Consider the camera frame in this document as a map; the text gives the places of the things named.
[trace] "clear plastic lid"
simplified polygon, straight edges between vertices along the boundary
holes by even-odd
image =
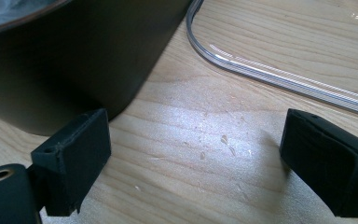
[[[358,0],[196,0],[186,24],[212,63],[358,112]]]

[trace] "transparent container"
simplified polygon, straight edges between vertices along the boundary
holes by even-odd
[[[358,112],[358,0],[196,0],[186,25],[211,63]]]

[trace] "wooden table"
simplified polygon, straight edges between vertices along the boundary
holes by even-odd
[[[279,145],[288,108],[358,136],[358,115],[230,74],[189,45],[182,23],[124,113],[113,155],[70,217],[44,223],[358,223],[334,217]],[[0,165],[30,165],[46,137],[0,121]]]

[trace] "dark container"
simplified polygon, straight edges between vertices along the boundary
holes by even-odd
[[[50,135],[132,100],[190,0],[58,0],[0,25],[0,119]]]

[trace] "screw hole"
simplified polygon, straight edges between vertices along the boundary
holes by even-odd
[[[54,152],[54,151],[55,151],[55,149],[54,149],[54,148],[51,148],[51,147],[46,148],[46,149],[44,150],[45,153],[51,153],[51,152]]]
[[[10,177],[13,174],[14,174],[14,171],[12,169],[0,170],[0,181]]]

